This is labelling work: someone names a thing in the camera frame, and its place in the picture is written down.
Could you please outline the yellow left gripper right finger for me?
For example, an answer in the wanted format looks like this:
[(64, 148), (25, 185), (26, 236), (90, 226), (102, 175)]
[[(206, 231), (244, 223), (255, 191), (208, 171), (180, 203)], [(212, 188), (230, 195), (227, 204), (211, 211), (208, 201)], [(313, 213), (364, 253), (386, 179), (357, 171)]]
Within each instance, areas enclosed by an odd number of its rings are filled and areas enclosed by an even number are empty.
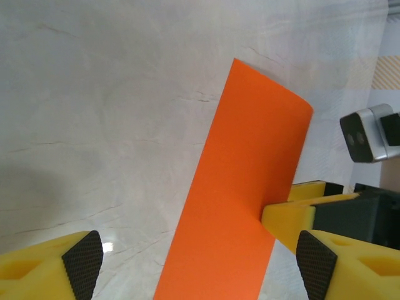
[(400, 300), (400, 250), (303, 230), (296, 261), (309, 300)]

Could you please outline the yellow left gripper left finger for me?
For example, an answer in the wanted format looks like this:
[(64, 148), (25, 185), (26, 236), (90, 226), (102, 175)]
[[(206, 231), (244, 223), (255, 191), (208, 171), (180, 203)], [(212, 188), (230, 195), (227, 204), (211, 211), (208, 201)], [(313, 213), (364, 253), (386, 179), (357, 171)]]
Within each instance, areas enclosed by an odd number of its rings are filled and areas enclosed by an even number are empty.
[(103, 263), (97, 231), (0, 255), (0, 300), (91, 300)]

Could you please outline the orange paper sheet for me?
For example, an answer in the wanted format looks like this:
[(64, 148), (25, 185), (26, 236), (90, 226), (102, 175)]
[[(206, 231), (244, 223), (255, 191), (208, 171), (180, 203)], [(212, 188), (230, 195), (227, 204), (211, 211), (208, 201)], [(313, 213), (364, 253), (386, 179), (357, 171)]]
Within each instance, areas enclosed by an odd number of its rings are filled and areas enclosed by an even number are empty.
[(275, 242), (261, 214), (288, 198), (312, 115), (232, 62), (154, 300), (258, 300)]

